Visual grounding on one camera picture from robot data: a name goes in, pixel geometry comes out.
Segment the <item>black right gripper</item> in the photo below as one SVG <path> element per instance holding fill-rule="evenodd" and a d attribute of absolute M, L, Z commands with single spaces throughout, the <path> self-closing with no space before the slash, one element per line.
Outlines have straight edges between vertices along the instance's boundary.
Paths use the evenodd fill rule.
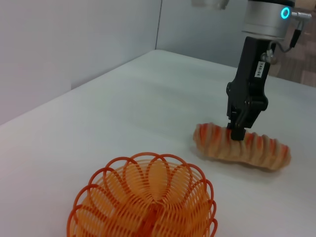
<path fill-rule="evenodd" d="M 263 111 L 267 108 L 264 88 L 270 63 L 262 59 L 262 54 L 267 52 L 269 43 L 269 40 L 246 37 L 235 78 L 227 85 L 227 128 L 231 130 L 232 140 L 242 141 L 245 129 L 251 128 L 260 114 L 259 110 L 245 109 L 245 106 L 258 104 Z"/>

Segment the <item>long striped bread loaf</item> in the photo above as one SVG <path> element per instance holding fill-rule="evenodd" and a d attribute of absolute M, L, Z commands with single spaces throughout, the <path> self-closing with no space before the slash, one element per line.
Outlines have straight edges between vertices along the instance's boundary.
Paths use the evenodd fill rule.
<path fill-rule="evenodd" d="M 290 148 L 267 135 L 245 133 L 242 141 L 231 138 L 231 130 L 213 123 L 197 124 L 193 140 L 206 157 L 239 162 L 254 167 L 279 171 L 291 161 Z"/>

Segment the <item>orange plastic wire basket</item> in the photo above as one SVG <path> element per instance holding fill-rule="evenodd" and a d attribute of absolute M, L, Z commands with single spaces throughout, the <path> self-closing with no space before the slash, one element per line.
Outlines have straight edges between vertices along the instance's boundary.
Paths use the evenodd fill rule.
<path fill-rule="evenodd" d="M 77 194 L 67 237 L 214 237 L 212 183 L 172 154 L 118 157 Z"/>

